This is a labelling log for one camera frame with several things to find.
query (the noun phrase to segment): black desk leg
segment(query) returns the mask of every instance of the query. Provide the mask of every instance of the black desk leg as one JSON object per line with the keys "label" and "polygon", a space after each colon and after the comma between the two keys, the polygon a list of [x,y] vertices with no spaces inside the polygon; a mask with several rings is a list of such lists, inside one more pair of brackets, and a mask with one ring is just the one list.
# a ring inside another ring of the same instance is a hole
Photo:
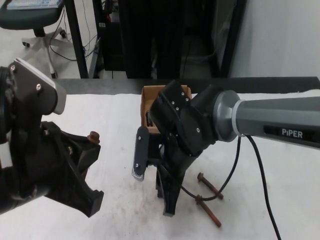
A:
{"label": "black desk leg", "polygon": [[81,40],[78,17],[76,12],[75,0],[64,1],[66,15],[68,17],[72,42],[75,52],[76,61],[78,63],[80,78],[88,79],[88,68],[85,58],[85,52]]}

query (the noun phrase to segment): cardboard box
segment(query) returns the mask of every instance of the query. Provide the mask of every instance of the cardboard box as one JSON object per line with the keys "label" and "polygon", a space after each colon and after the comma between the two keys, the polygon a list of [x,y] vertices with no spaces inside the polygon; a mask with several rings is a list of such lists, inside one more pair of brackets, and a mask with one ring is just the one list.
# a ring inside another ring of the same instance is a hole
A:
{"label": "cardboard box", "polygon": [[[159,92],[164,88],[164,85],[157,86],[144,86],[141,93],[141,106],[140,106],[140,114],[141,114],[141,126],[145,126],[148,128],[149,133],[151,134],[159,134],[158,128],[153,124],[153,126],[147,126],[147,118],[146,113],[150,110],[150,107],[154,100],[157,98]],[[184,93],[192,99],[191,89],[187,85],[182,85],[182,89]]]}

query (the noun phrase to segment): keyboard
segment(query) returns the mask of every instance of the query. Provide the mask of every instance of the keyboard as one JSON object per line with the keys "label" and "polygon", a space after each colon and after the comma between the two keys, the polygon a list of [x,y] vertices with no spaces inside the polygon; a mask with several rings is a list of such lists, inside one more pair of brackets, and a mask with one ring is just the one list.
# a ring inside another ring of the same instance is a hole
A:
{"label": "keyboard", "polygon": [[56,9],[63,0],[12,0],[7,10]]}

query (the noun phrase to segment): white table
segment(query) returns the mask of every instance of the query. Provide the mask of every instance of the white table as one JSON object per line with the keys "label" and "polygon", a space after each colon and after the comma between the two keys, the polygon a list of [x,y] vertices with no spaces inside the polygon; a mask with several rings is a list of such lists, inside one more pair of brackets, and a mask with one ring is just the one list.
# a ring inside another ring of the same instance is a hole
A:
{"label": "white table", "polygon": [[[305,93],[241,94],[243,99],[320,96]],[[195,201],[181,191],[176,214],[162,215],[164,203],[155,190],[156,169],[144,182],[131,176],[135,136],[140,125],[140,96],[69,95],[62,115],[43,118],[63,131],[86,136],[100,133],[101,152],[86,181],[104,191],[101,210],[87,218],[81,212],[41,197],[0,216],[0,239],[276,239],[263,193],[256,155],[242,140],[235,173],[223,191],[224,200],[208,202],[222,223],[217,228]],[[320,151],[256,138],[269,199],[284,240],[320,239]],[[183,185],[192,193],[212,193],[197,175],[203,172],[217,188],[234,163],[237,141],[210,146],[186,172]]]}

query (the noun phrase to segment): gray floor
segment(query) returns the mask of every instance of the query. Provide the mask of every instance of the gray floor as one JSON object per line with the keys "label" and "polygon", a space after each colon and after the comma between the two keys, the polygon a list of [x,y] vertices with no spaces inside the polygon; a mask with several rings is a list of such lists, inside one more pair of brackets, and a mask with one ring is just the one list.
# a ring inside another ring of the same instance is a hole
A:
{"label": "gray floor", "polygon": [[[97,29],[95,25],[95,18],[94,18],[94,11],[92,6],[91,0],[77,0],[75,1],[75,7],[77,11],[77,17],[78,22],[80,26],[80,32],[81,32],[81,38],[82,43],[85,46],[88,42],[90,37],[94,37],[97,34]],[[85,20],[85,14],[86,19],[88,22],[89,31],[87,28],[86,20]],[[68,18],[65,18],[61,22],[61,27],[65,28],[68,32],[70,32],[69,24],[68,24]],[[54,32],[58,26],[58,23],[48,26],[45,28],[45,31],[47,33]],[[17,57],[23,57],[27,49],[25,49],[22,45],[21,38],[32,38],[34,37],[34,33],[32,30],[27,31],[14,31],[14,30],[5,30],[0,28],[0,66],[7,66],[9,65],[15,58]],[[201,61],[199,58],[193,58],[195,56],[203,56],[206,54],[206,51],[204,49],[204,46],[202,44],[202,40],[198,37],[186,37],[185,41],[183,43],[183,53],[184,55],[187,55],[189,44],[191,41],[191,47],[189,51],[189,57],[188,61],[186,62],[185,71],[184,71],[184,78],[210,78],[210,70],[209,66],[206,62]],[[86,47],[87,52],[92,51],[94,48],[94,42],[93,40],[89,46]],[[53,48],[58,53],[70,58],[75,59],[75,52],[73,49],[69,48]],[[56,71],[58,72],[58,77],[60,79],[70,79],[70,78],[79,78],[79,70],[77,66],[77,62],[75,61],[69,61],[66,59],[61,58],[60,56],[54,54],[50,50],[50,55],[52,58],[52,62],[54,67],[56,68]],[[87,60],[87,66],[89,68],[91,63],[90,56]],[[41,72],[46,74],[47,76],[50,76],[49,67],[44,61],[45,55],[43,51],[39,51],[34,57],[29,60],[28,62],[32,64],[34,67],[39,69]],[[182,65],[181,65],[181,76],[184,68],[184,60],[182,59]],[[99,74],[100,78],[102,79],[123,79],[126,78],[126,73],[121,71],[114,71],[113,73],[111,71],[101,71]]]}

